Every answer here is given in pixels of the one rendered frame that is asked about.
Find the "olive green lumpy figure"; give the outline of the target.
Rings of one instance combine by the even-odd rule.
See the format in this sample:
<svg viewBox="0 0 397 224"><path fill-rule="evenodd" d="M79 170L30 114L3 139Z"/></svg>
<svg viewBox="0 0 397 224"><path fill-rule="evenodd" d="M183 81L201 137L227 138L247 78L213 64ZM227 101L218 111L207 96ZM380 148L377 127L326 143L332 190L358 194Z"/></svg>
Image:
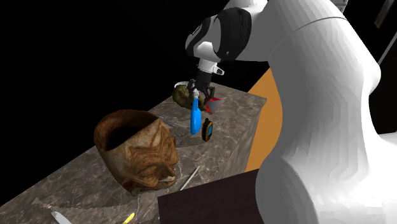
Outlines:
<svg viewBox="0 0 397 224"><path fill-rule="evenodd" d="M178 85L172 91L172 99L181 107L189 110L192 109L193 96L190 96L186 85Z"/></svg>

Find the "red and grey triangular thing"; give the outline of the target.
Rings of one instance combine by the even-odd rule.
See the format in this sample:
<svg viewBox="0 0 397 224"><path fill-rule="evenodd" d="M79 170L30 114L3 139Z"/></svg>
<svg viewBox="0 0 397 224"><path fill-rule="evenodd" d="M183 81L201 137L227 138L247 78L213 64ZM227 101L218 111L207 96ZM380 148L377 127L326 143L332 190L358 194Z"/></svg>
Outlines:
<svg viewBox="0 0 397 224"><path fill-rule="evenodd" d="M207 102L206 102L206 111L210 114L213 114L216 112L216 110L223 105L223 103L225 102L225 100L219 99L217 97L213 97L210 98Z"/></svg>

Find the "blue spray bottle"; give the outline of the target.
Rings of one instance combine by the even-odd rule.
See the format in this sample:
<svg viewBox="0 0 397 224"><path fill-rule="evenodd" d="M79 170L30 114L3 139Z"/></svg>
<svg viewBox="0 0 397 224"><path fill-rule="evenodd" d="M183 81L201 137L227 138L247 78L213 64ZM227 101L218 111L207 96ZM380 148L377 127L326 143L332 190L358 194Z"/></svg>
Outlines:
<svg viewBox="0 0 397 224"><path fill-rule="evenodd" d="M199 91L195 88L193 90L193 102L190 115L190 132L197 134L201 129L201 110L199 108Z"/></svg>

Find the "thin silver rod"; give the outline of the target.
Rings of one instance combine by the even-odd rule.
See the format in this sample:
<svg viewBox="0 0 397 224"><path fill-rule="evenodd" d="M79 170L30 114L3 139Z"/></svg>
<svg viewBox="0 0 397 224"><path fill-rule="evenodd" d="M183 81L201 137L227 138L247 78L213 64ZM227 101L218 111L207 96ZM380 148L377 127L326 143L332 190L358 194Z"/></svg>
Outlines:
<svg viewBox="0 0 397 224"><path fill-rule="evenodd" d="M187 184L193 179L194 175L197 173L197 171L200 169L200 166L196 167L192 173L188 176L188 178L185 180L183 185L179 188L179 191L184 190L187 186Z"/></svg>

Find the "black orange handheld device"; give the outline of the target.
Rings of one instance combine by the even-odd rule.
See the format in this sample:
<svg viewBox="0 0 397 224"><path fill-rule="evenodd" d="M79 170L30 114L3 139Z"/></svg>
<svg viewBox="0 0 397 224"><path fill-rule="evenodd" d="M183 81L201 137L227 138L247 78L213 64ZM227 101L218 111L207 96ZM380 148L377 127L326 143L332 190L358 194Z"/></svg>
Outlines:
<svg viewBox="0 0 397 224"><path fill-rule="evenodd" d="M205 119L202 125L202 139L208 142L212 136L213 123L208 118Z"/></svg>

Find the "silver knife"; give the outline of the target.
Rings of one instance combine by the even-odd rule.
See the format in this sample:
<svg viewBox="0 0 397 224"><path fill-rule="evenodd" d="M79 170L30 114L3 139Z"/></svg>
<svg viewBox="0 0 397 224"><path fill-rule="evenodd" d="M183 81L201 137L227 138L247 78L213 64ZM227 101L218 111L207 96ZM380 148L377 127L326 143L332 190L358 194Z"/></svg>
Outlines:
<svg viewBox="0 0 397 224"><path fill-rule="evenodd" d="M57 211L52 211L51 215L55 218L58 224L72 224L65 216Z"/></svg>

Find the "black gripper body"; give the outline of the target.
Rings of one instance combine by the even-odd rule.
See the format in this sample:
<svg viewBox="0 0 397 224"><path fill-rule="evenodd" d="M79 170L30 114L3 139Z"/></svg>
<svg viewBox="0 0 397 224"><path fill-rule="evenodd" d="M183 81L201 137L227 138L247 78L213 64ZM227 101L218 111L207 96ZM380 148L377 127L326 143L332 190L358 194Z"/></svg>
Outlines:
<svg viewBox="0 0 397 224"><path fill-rule="evenodd" d="M199 91L207 91L211 82L211 73L198 70L195 80L195 88Z"/></svg>

